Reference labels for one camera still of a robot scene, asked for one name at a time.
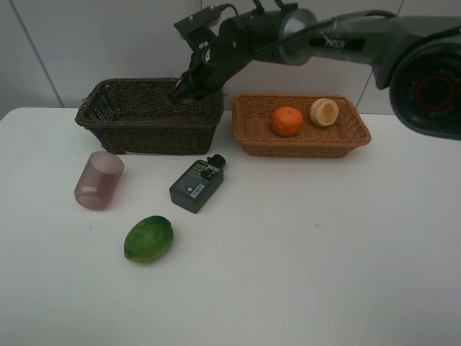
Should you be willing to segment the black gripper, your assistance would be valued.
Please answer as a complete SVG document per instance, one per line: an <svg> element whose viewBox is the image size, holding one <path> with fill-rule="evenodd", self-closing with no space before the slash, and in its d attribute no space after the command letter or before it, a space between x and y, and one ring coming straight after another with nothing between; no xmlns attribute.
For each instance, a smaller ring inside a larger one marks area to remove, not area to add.
<svg viewBox="0 0 461 346"><path fill-rule="evenodd" d="M174 104L194 102L216 92L250 62L251 34L219 34L211 42L192 50L189 68L170 94Z"/></svg>

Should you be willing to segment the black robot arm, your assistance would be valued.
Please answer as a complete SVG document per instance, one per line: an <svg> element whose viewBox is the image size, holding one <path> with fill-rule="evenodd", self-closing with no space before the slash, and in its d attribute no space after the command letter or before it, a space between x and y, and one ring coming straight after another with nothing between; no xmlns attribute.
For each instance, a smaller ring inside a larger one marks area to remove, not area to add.
<svg viewBox="0 0 461 346"><path fill-rule="evenodd" d="M278 1L275 11L256 2L250 12L222 19L225 9L225 4L208 6L175 24L192 55L173 100L202 99L252 61L301 66L322 57L361 63L372 68L378 89L411 68L460 72L458 17L367 10L320 21L296 3Z"/></svg>

